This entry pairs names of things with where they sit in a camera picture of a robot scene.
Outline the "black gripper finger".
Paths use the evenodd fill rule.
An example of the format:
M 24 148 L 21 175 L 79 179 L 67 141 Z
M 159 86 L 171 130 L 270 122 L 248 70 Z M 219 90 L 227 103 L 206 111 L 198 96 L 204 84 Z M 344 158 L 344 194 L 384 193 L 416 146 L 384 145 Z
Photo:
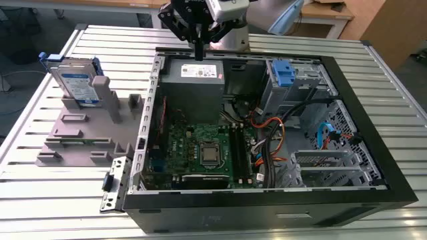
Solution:
M 235 19 L 218 23 L 212 30 L 202 28 L 200 39 L 200 61 L 207 56 L 206 49 L 222 51 L 246 51 L 250 48 L 248 23 L 243 19 Z
M 188 45 L 192 46 L 194 58 L 196 61 L 200 61 L 200 38 L 196 34 L 196 25 L 182 21 L 176 17 L 175 12 L 172 4 L 167 3 L 162 6 L 158 17 L 176 37 L 182 41 L 187 41 Z

